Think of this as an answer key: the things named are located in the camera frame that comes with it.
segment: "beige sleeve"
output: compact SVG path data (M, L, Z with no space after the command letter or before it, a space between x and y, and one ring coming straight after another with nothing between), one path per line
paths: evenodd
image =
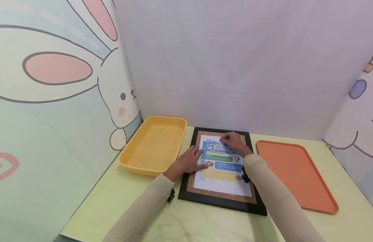
M263 158L257 154L247 155L244 158L244 169L286 241L324 241L294 196Z
M103 242L135 242L163 207L174 183L160 174L124 212L104 237Z

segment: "black clip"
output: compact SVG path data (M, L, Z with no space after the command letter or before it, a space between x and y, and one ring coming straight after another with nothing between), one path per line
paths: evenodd
M243 175L241 177L243 179L243 181L245 181L245 183L251 182L250 178L248 178L248 176L247 176L246 171L244 170L244 166L241 168L241 170L243 171Z
M172 200L173 200L173 198L174 198L174 194L175 194L176 192L174 191L174 189L172 188L172 191L170 192L170 196L168 197L168 199L166 200L167 202L171 202Z

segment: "cork board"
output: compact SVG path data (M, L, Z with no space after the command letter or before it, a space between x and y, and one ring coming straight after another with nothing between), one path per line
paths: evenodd
M194 128L191 145L199 145L201 135L221 136L227 132L230 131L196 127ZM250 134L247 132L237 133L240 134L242 141L253 151ZM246 197L194 188L194 178L195 173L184 174L178 195L179 199L267 216L266 208L252 182L249 183L252 197Z

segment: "white wall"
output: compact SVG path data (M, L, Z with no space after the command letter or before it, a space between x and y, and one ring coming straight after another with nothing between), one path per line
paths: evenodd
M373 0L115 5L144 117L321 140L373 54Z

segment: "tabletop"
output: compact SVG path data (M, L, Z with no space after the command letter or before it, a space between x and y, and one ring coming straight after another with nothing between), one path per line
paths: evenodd
M193 127L187 127L180 154L189 148ZM322 141L250 134L258 140L293 143L309 153L333 194L339 212L326 214L304 209L326 241L373 241L373 208ZM105 234L153 177L129 173L118 158L105 172L61 235L82 241L101 242ZM176 197L154 219L142 241L284 241L271 217L233 211L177 199L181 179L176 181Z

